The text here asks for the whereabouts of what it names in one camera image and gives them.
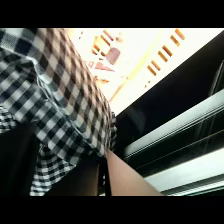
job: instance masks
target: checkered shirt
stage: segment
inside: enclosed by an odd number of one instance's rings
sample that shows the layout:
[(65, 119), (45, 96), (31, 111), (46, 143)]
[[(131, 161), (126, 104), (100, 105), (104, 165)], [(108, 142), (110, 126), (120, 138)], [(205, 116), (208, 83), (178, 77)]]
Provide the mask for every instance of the checkered shirt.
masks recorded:
[(0, 133), (35, 121), (41, 142), (31, 195), (113, 148), (115, 116), (64, 29), (0, 28), (0, 60)]

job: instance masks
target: plaid shirt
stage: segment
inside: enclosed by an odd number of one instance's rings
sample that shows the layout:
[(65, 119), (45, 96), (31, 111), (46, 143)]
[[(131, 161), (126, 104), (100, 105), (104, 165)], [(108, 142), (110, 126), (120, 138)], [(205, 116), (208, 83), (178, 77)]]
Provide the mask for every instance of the plaid shirt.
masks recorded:
[(112, 149), (114, 114), (64, 29), (1, 28), (0, 60), (0, 129), (36, 121), (41, 142), (31, 195)]

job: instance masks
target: black and white checkered shirt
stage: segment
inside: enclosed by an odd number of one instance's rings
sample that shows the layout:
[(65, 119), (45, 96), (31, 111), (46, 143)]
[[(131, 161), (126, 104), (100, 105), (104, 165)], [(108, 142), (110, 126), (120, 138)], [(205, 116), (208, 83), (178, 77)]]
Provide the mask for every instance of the black and white checkered shirt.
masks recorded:
[(31, 195), (113, 148), (115, 116), (64, 29), (0, 28), (0, 60), (0, 133), (36, 121), (41, 142)]

